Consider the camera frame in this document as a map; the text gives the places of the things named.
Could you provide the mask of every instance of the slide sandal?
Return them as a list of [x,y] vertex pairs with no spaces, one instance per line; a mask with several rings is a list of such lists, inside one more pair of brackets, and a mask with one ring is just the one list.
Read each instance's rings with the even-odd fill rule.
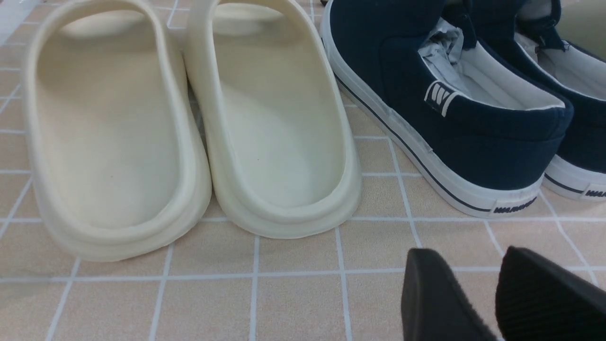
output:
[[294,0],[208,0],[194,2],[189,18],[185,65],[227,217],[284,239],[350,218],[359,160],[308,14]]
[[36,201],[63,249],[122,260],[202,217],[210,169],[182,56],[150,3],[65,3],[35,33],[22,76]]
[[410,249],[402,290],[406,341],[496,341],[448,263],[432,249]]
[[499,273],[496,318],[505,340],[605,340],[606,292],[510,246]]

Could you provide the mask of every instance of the white grout line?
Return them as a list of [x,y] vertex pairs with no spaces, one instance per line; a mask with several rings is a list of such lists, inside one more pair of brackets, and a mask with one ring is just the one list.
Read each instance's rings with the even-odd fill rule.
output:
[[[606,266],[564,266],[568,271],[600,271],[606,272]],[[306,277],[306,276],[328,276],[328,275],[368,275],[368,274],[399,274],[404,273],[404,268],[385,269],[350,269],[350,270],[326,270],[326,271],[293,271],[293,272],[259,272],[250,274],[213,274],[213,275],[169,275],[162,276],[116,276],[116,277],[4,277],[0,283],[105,283],[105,282],[167,282],[203,281],[219,279],[252,279],[258,278],[280,278],[280,277]],[[452,266],[453,272],[499,272],[498,266]]]
[[23,134],[25,134],[25,131],[24,130],[12,130],[12,129],[0,129],[0,133],[23,135]]
[[259,287],[259,249],[261,238],[255,236],[255,253],[253,257],[252,285],[250,293],[250,324],[248,330],[248,341],[255,341],[257,338],[257,289]]
[[335,239],[337,246],[337,258],[339,259],[339,274],[341,275],[341,293],[343,299],[343,319],[345,322],[345,338],[353,341],[351,332],[351,317],[349,313],[349,297],[347,294],[347,276],[345,275],[345,261],[343,260],[343,246],[341,244],[341,228],[335,228]]
[[173,20],[173,16],[175,15],[175,12],[177,11],[178,5],[179,5],[179,0],[175,0],[175,4],[173,5],[173,8],[171,8],[170,16],[168,16],[168,20],[166,20],[166,26],[168,28],[170,28],[170,23]]
[[364,136],[357,135],[353,137],[355,140],[389,140],[389,137],[386,136]]
[[156,331],[158,330],[158,322],[160,321],[160,312],[162,310],[162,300],[164,299],[164,289],[166,288],[166,281],[168,278],[168,273],[170,272],[170,263],[173,260],[173,249],[175,248],[175,244],[171,244],[168,246],[168,251],[166,252],[166,258],[164,259],[164,270],[162,271],[162,279],[160,280],[160,285],[158,287],[158,296],[156,298],[156,308],[153,311],[153,318],[151,319],[151,327],[149,334],[149,341],[156,340]]
[[309,13],[310,13],[309,17],[311,18],[311,21],[313,23],[315,23],[316,15],[313,13],[313,2],[314,2],[314,0],[309,0]]
[[562,223],[558,219],[558,215],[556,213],[556,210],[553,209],[553,205],[551,205],[551,203],[549,202],[549,200],[547,200],[547,197],[543,193],[543,190],[539,191],[539,195],[545,201],[545,204],[547,204],[547,207],[549,208],[549,211],[551,212],[551,214],[553,215],[553,217],[556,219],[556,225],[558,226],[558,231],[560,231],[560,233],[562,234],[562,236],[564,237],[564,239],[566,239],[566,241],[568,242],[568,244],[570,245],[570,247],[574,250],[574,252],[579,257],[579,259],[581,259],[581,263],[583,263],[583,265],[585,265],[585,267],[587,268],[587,271],[589,272],[589,276],[591,277],[591,282],[595,286],[599,286],[598,279],[596,278],[596,274],[593,273],[593,270],[591,270],[591,268],[589,266],[589,262],[587,262],[587,260],[583,256],[583,254],[581,253],[581,250],[579,250],[579,248],[576,247],[576,245],[574,244],[574,242],[572,241],[572,239],[568,236],[568,234],[566,234],[566,232],[562,228]]
[[30,170],[25,169],[0,169],[0,174],[31,174]]
[[25,183],[25,186],[23,186],[23,189],[21,189],[21,193],[19,193],[15,204],[8,212],[8,217],[3,220],[4,222],[2,223],[2,227],[0,228],[0,238],[2,238],[2,236],[6,233],[6,230],[8,229],[10,223],[14,221],[13,217],[17,213],[17,209],[19,209],[19,206],[21,206],[21,202],[23,201],[23,198],[25,198],[25,195],[27,194],[27,191],[30,189],[31,186],[32,178],[30,177],[29,180],[27,180],[27,182]]
[[19,91],[19,88],[20,88],[20,86],[17,85],[8,97],[1,98],[2,100],[6,100],[6,102],[4,102],[4,104],[2,106],[0,106],[0,115],[2,115],[2,113],[4,112],[4,109],[6,109],[6,107],[8,107],[8,104],[10,103],[10,101],[15,98],[15,95]]
[[495,246],[496,250],[501,255],[501,258],[504,257],[505,252],[503,252],[503,249],[499,245],[499,242],[496,240],[496,237],[494,236],[494,232],[492,231],[490,224],[488,224],[488,220],[484,220],[484,226],[486,227],[486,231],[488,232],[488,235],[490,236],[490,240],[492,240],[493,245]]
[[52,341],[53,337],[55,336],[55,330],[57,329],[57,324],[59,323],[59,319],[61,318],[61,314],[63,313],[63,308],[65,308],[65,302],[67,301],[67,296],[69,295],[70,290],[72,289],[74,278],[76,277],[76,274],[78,273],[79,268],[80,268],[80,258],[76,258],[76,261],[74,262],[74,266],[72,267],[72,273],[70,274],[67,284],[65,285],[65,289],[63,290],[63,294],[61,295],[61,300],[59,301],[59,306],[57,307],[57,310],[55,311],[55,316],[53,316],[53,320],[50,323],[50,327],[48,328],[48,332],[46,334],[46,341]]
[[[388,139],[387,143],[389,144],[389,151],[391,152],[391,159],[393,160],[393,165],[396,168],[396,173],[400,174],[400,164],[398,162],[398,157],[396,156],[396,150],[393,147],[393,142],[391,142],[391,139]],[[422,248],[423,244],[421,243],[421,239],[419,238],[419,234],[417,233],[415,221],[413,220],[413,214],[410,210],[410,202],[408,201],[408,196],[406,195],[406,188],[404,188],[404,181],[401,176],[398,176],[398,185],[400,185],[400,192],[402,194],[402,201],[404,202],[404,209],[406,210],[407,221],[410,225],[410,230],[413,233],[413,237],[415,238],[416,246],[417,248]]]
[[385,178],[385,177],[414,177],[419,178],[422,177],[420,173],[362,173],[363,177],[375,177],[375,178]]

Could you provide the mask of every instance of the sneaker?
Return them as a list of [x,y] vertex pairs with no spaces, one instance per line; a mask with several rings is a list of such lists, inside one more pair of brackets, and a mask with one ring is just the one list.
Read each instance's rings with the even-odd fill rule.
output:
[[575,200],[604,201],[606,62],[559,37],[561,11],[559,0],[484,0],[474,4],[471,18],[476,34],[509,65],[574,105],[574,119],[545,171],[546,187]]
[[321,25],[330,65],[448,203],[482,218],[521,211],[572,108],[444,21],[445,3],[331,0]]

